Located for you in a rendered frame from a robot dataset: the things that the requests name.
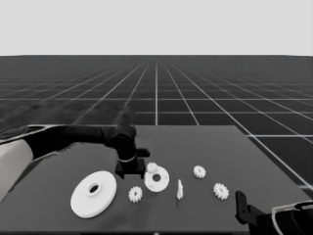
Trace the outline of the white round carrier with pins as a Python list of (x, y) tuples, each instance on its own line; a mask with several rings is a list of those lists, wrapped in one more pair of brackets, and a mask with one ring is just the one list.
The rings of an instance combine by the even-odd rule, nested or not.
[(158, 166), (155, 171), (147, 171), (144, 177), (145, 186), (152, 192), (162, 192), (169, 185), (169, 173), (162, 167)]

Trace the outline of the small white T-shaped piece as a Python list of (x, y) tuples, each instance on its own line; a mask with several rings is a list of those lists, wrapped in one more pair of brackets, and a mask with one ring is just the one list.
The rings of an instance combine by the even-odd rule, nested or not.
[(183, 198), (183, 194), (183, 184), (181, 179), (178, 179), (177, 199), (181, 200)]

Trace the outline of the large thick white disc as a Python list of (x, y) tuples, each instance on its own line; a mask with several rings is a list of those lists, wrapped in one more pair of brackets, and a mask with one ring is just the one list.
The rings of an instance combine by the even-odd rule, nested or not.
[(81, 218), (94, 217), (111, 204), (116, 190), (112, 173), (106, 170), (93, 172), (76, 185), (70, 197), (70, 208)]

